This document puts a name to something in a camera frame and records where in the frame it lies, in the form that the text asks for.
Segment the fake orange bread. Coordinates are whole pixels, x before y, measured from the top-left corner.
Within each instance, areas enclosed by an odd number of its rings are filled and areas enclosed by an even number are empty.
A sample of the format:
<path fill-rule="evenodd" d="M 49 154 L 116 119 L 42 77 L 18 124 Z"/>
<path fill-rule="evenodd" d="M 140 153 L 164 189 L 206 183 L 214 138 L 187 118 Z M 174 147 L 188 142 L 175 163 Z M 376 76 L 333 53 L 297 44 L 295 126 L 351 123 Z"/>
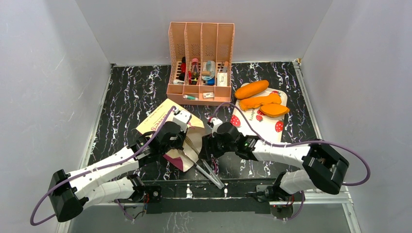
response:
<path fill-rule="evenodd" d="M 256 109 L 260 106 L 272 104 L 272 103 L 280 104 L 281 97 L 276 93 L 272 93 L 267 96 L 247 98 L 239 102 L 239 107 L 241 110 L 247 111 L 249 109 Z"/>

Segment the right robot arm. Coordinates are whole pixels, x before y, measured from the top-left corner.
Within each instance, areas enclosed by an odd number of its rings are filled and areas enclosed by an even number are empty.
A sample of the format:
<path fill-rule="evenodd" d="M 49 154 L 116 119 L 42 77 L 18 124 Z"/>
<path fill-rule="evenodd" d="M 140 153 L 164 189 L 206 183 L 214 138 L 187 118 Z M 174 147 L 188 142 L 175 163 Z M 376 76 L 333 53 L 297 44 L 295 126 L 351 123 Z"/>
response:
<path fill-rule="evenodd" d="M 295 172 L 280 173 L 272 187 L 258 192 L 280 201 L 308 189 L 336 195 L 349 167 L 345 158 L 322 141 L 300 146 L 270 144 L 257 135 L 244 135 L 231 123 L 224 122 L 202 137 L 199 158 L 210 160 L 228 152 L 244 160 L 271 161 L 297 167 Z"/>

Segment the strawberry print tray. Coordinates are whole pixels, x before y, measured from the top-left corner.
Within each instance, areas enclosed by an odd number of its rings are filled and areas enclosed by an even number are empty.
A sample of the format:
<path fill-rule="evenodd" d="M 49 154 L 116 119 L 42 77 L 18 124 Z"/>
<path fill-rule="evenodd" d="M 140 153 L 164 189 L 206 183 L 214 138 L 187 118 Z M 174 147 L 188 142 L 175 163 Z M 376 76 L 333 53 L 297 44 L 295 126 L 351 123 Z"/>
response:
<path fill-rule="evenodd" d="M 281 97 L 280 104 L 286 106 L 286 94 L 283 91 L 271 89 L 269 87 L 263 92 L 249 98 L 267 96 L 272 93 L 278 94 Z M 261 106 L 256 109 L 243 111 L 239 107 L 240 101 L 241 100 L 238 99 L 236 101 L 236 106 L 238 107 L 238 109 L 234 109 L 230 123 L 244 135 L 260 134 L 264 139 L 272 143 L 280 142 L 284 128 L 284 118 L 286 114 L 276 118 L 268 117 L 260 111 Z"/>

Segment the smooth orange bread loaf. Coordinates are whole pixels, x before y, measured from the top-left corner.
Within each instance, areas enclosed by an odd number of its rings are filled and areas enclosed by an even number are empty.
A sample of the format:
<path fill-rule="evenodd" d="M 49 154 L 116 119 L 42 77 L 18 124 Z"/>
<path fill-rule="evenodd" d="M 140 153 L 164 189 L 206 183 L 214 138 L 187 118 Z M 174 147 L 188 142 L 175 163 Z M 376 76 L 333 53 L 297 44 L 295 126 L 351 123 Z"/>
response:
<path fill-rule="evenodd" d="M 235 98 L 237 98 L 238 100 L 247 99 L 263 92 L 268 87 L 269 82 L 267 80 L 252 82 L 237 89 L 235 91 Z"/>

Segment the orange bread slice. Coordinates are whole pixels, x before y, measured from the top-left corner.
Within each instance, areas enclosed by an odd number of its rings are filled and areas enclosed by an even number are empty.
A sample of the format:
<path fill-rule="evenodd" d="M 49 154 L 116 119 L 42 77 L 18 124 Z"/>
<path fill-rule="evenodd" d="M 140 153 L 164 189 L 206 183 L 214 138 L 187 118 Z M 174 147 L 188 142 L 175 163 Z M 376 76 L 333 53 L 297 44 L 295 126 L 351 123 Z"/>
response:
<path fill-rule="evenodd" d="M 281 104 L 267 104 L 260 107 L 260 111 L 268 117 L 276 118 L 287 114 L 290 109 Z"/>

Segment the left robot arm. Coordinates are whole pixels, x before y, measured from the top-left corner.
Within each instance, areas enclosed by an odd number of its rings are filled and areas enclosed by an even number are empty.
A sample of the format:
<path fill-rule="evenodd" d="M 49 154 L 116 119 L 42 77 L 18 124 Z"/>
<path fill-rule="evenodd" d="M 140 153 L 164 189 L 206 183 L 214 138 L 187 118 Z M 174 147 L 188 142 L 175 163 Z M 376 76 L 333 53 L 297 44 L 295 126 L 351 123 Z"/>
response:
<path fill-rule="evenodd" d="M 113 178 L 156 162 L 167 152 L 181 149 L 187 123 L 167 121 L 157 131 L 146 132 L 138 140 L 115 154 L 86 168 L 53 173 L 48 195 L 58 222 L 78 216 L 84 209 L 115 199 L 143 200 L 145 189 L 126 177 Z"/>

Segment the metal tongs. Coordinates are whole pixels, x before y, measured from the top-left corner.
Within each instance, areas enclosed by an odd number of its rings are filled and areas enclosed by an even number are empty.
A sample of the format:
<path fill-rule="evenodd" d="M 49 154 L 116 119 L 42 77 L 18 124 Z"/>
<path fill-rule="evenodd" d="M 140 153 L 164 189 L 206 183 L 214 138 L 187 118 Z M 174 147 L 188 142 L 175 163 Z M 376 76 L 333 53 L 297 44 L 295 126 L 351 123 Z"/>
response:
<path fill-rule="evenodd" d="M 197 155 L 199 155 L 199 151 L 195 147 L 194 143 L 190 140 L 190 138 L 186 137 L 184 144 L 188 145 L 192 151 L 194 151 Z M 209 166 L 209 164 L 203 160 L 203 159 L 198 159 L 198 161 L 201 161 L 203 163 L 203 166 L 198 164 L 196 161 L 194 161 L 191 157 L 189 157 L 184 150 L 178 150 L 179 154 L 182 155 L 183 157 L 186 157 L 189 161 L 191 161 L 194 165 L 194 167 L 201 172 L 206 178 L 208 178 L 213 184 L 216 185 L 218 189 L 223 189 L 224 188 L 224 183 L 218 178 L 218 176 L 215 174 L 215 172 L 212 170 L 212 168 Z"/>

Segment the orange plastic file organizer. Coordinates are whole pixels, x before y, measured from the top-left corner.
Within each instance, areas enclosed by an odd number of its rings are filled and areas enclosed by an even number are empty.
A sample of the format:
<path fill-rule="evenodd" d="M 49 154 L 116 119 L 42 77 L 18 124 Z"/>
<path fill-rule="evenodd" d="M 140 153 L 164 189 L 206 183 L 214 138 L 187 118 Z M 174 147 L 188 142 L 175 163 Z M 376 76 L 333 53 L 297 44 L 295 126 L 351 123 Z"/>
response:
<path fill-rule="evenodd" d="M 168 30 L 171 75 L 167 85 L 167 97 L 178 104 L 217 106 L 232 99 L 231 66 L 235 38 L 233 23 L 171 22 Z M 182 57 L 186 57 L 185 80 L 178 80 Z M 199 60 L 200 76 L 196 85 L 190 82 L 190 63 Z M 216 63 L 215 85 L 202 84 L 202 64 Z M 217 75 L 226 72 L 228 86 L 217 86 Z M 204 99 L 203 93 L 213 92 L 213 99 Z M 185 100 L 183 95 L 193 95 L 199 100 Z"/>

